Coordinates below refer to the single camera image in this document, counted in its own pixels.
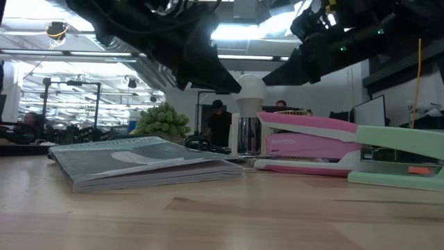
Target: potted plant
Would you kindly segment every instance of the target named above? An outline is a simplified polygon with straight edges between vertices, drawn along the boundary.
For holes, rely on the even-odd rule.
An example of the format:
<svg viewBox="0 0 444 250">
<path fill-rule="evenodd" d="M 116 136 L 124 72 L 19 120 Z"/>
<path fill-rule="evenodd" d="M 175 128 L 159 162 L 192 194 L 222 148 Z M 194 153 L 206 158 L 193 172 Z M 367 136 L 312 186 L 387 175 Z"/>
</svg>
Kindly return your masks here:
<svg viewBox="0 0 444 250">
<path fill-rule="evenodd" d="M 141 111 L 140 117 L 135 134 L 159 136 L 170 142 L 180 142 L 191 130 L 187 126 L 189 118 L 178 114 L 169 103 Z"/>
</svg>

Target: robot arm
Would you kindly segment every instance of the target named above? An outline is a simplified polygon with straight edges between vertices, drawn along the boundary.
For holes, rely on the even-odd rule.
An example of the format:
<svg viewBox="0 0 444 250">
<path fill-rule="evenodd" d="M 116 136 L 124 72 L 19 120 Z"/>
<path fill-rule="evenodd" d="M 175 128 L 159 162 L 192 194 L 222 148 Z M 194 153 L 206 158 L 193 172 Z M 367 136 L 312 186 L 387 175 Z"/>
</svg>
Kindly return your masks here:
<svg viewBox="0 0 444 250">
<path fill-rule="evenodd" d="M 316 83 L 321 77 L 378 54 L 399 57 L 444 35 L 442 0 L 313 0 L 316 12 L 303 11 L 291 25 L 302 44 L 283 66 L 263 78 L 266 85 Z M 118 37 L 168 67 L 184 90 L 195 88 L 239 93 L 241 86 L 210 45 L 219 25 L 221 3 L 177 0 L 66 0 L 89 21 L 96 38 L 109 45 Z M 336 25 L 330 23 L 332 15 Z"/>
<path fill-rule="evenodd" d="M 337 21 L 332 25 L 327 18 Z M 321 0 L 318 12 L 306 9 L 291 32 L 302 44 L 289 60 L 263 78 L 266 85 L 316 83 L 321 77 L 378 54 L 407 56 L 442 37 L 441 0 Z"/>
<path fill-rule="evenodd" d="M 89 21 L 97 40 L 110 44 L 113 37 L 139 49 L 150 59 L 168 67 L 184 90 L 188 82 L 195 88 L 236 92 L 240 85 L 219 61 L 210 36 L 219 25 L 211 5 L 179 0 L 172 11 L 160 14 L 169 0 L 66 0 L 67 5 Z"/>
</svg>

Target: wooden desk surface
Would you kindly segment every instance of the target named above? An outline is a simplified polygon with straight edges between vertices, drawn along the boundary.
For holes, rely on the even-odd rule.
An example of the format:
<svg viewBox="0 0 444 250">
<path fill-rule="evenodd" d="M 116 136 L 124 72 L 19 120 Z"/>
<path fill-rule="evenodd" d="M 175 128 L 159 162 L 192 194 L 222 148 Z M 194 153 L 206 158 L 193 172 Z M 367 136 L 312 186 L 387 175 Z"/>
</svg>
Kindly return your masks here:
<svg viewBox="0 0 444 250">
<path fill-rule="evenodd" d="M 73 194 L 45 157 L 0 158 L 0 249 L 443 249 L 444 194 L 248 170 Z"/>
</svg>

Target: book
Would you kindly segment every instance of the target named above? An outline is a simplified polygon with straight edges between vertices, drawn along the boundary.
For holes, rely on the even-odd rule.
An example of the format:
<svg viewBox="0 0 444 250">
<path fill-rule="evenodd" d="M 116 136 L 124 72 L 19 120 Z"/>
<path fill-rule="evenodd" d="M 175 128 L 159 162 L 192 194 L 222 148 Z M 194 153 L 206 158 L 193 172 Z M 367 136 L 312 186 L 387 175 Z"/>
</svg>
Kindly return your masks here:
<svg viewBox="0 0 444 250">
<path fill-rule="evenodd" d="M 49 149 L 73 192 L 240 177 L 237 157 L 188 149 L 160 137 L 136 137 Z"/>
</svg>

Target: green plant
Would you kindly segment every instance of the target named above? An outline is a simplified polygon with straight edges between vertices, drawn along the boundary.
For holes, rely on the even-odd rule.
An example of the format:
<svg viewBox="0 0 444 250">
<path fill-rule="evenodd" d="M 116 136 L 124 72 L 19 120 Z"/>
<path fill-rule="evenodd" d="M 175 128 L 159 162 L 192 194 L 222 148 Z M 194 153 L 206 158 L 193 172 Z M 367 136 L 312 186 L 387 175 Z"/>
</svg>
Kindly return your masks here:
<svg viewBox="0 0 444 250">
<path fill-rule="evenodd" d="M 191 130 L 187 126 L 189 118 L 186 115 L 178 114 L 169 103 L 162 103 L 158 107 L 141 111 L 140 116 L 135 129 L 136 134 L 149 135 L 163 132 L 184 138 Z"/>
</svg>

